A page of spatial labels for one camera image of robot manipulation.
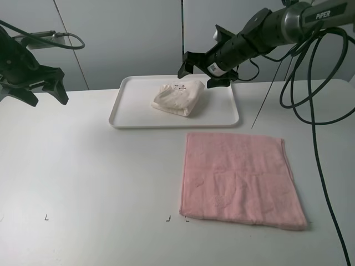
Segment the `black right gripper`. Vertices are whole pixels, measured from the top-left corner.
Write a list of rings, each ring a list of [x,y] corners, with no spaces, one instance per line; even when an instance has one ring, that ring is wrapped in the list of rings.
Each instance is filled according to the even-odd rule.
[[[207,88],[228,87],[239,78],[234,69],[250,58],[250,45],[240,34],[233,34],[217,25],[216,44],[206,53],[186,52],[177,78],[194,73],[194,67],[210,77]]]

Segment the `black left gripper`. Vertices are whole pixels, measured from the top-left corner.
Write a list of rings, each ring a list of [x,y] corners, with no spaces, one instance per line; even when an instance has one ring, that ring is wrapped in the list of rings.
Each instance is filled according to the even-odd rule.
[[[29,90],[33,84],[44,82],[42,91],[66,105],[69,98],[63,78],[64,72],[60,68],[40,65],[34,55],[20,44],[1,48],[1,86],[9,87],[1,89],[3,98],[10,96],[30,106],[36,106],[38,98],[26,89]]]

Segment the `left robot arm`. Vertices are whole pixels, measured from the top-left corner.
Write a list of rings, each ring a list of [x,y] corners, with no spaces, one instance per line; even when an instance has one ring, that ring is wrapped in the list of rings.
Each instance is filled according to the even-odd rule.
[[[30,106],[38,104],[32,92],[35,88],[56,98],[62,105],[68,103],[61,68],[41,65],[34,55],[1,28],[1,99],[9,96]]]

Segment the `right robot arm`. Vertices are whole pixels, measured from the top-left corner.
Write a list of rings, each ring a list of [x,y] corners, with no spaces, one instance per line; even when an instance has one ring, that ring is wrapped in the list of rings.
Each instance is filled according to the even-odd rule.
[[[243,62],[267,55],[276,47],[301,44],[319,26],[321,30],[354,22],[354,1],[325,1],[315,6],[284,1],[284,8],[257,12],[237,34],[217,25],[216,44],[206,53],[186,52],[177,73],[179,79],[194,68],[209,76],[208,88],[228,87],[237,81],[235,68]]]

